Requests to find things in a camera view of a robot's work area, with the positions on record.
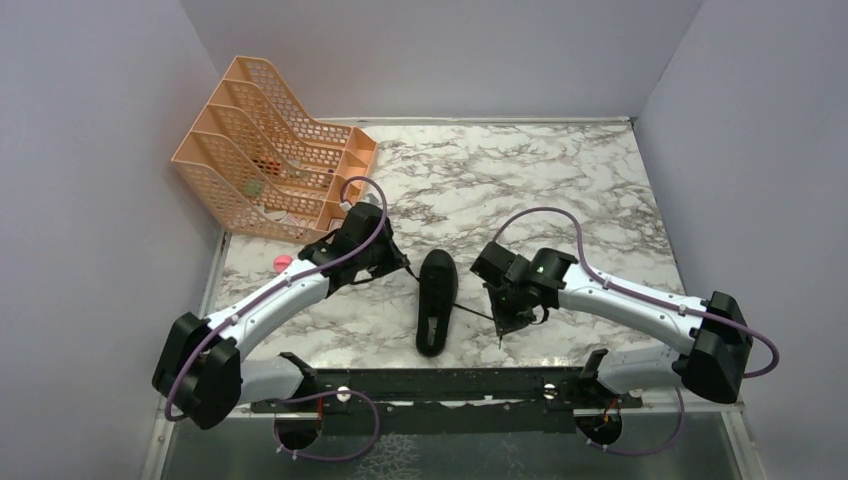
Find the black canvas sneaker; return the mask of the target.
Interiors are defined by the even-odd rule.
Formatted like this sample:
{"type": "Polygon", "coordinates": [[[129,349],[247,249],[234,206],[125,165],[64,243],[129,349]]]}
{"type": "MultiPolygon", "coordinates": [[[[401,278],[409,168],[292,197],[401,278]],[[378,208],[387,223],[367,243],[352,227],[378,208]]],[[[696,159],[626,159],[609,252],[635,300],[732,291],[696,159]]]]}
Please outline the black canvas sneaker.
{"type": "Polygon", "coordinates": [[[446,346],[458,293],[458,271],[453,257],[442,249],[430,251],[422,262],[418,284],[415,346],[420,354],[435,357],[446,346]]]}

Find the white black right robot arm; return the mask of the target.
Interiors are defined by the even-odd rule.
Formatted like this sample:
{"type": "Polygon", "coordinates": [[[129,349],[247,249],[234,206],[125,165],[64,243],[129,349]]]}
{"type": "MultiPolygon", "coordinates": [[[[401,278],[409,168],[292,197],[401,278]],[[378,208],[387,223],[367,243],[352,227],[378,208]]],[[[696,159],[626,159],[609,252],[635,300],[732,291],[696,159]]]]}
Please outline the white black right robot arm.
{"type": "Polygon", "coordinates": [[[637,330],[658,345],[591,353],[575,388],[600,407],[631,391],[683,387],[719,403],[737,401],[753,345],[737,300],[714,292],[707,299],[666,295],[630,282],[597,281],[577,258],[550,248],[528,260],[490,242],[471,266],[487,290],[498,336],[536,321],[534,311],[588,313],[637,330]]]}

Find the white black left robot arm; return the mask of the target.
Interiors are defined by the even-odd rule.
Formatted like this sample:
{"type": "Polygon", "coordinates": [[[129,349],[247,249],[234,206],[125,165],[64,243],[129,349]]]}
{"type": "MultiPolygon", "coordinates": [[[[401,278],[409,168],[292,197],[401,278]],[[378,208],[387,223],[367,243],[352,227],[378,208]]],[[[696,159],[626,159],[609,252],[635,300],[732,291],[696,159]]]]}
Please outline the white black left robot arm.
{"type": "Polygon", "coordinates": [[[315,386],[305,363],[286,355],[251,361],[249,354],[286,321],[354,284],[359,273],[380,278],[407,264],[387,212],[356,203],[339,229],[302,249],[265,286],[205,319],[187,312],[174,321],[152,378],[165,417],[207,430],[239,405],[279,400],[290,410],[306,408],[315,386]]]}

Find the pink capped small bottle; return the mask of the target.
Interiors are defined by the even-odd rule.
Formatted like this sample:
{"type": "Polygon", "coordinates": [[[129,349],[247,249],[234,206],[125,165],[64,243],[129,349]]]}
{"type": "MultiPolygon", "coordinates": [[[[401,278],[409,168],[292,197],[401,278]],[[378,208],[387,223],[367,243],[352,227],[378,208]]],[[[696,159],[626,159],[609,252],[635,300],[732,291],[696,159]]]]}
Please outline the pink capped small bottle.
{"type": "Polygon", "coordinates": [[[277,256],[272,263],[273,269],[277,274],[284,272],[293,262],[293,258],[290,255],[279,255],[277,256]]]}

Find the orange plastic file organizer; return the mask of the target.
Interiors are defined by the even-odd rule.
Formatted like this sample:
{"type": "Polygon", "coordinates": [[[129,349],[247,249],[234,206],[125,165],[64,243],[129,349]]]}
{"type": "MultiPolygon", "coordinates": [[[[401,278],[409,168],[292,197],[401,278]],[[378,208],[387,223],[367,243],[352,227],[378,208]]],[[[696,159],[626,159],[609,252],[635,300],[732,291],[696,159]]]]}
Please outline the orange plastic file organizer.
{"type": "Polygon", "coordinates": [[[232,233],[307,244],[341,226],[378,143],[310,116],[267,60],[231,62],[172,164],[232,233]]]}

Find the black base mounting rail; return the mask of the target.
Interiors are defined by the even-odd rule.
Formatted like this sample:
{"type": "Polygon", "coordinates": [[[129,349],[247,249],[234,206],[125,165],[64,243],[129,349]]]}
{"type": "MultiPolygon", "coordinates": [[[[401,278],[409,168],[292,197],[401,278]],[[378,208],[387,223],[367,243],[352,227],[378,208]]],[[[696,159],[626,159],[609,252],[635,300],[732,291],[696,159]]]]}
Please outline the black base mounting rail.
{"type": "Polygon", "coordinates": [[[271,397],[250,404],[285,430],[358,435],[375,420],[383,433],[407,435],[544,432],[571,434],[575,418],[641,407],[629,394],[586,391],[578,367],[338,369],[308,371],[286,405],[271,397]]]}

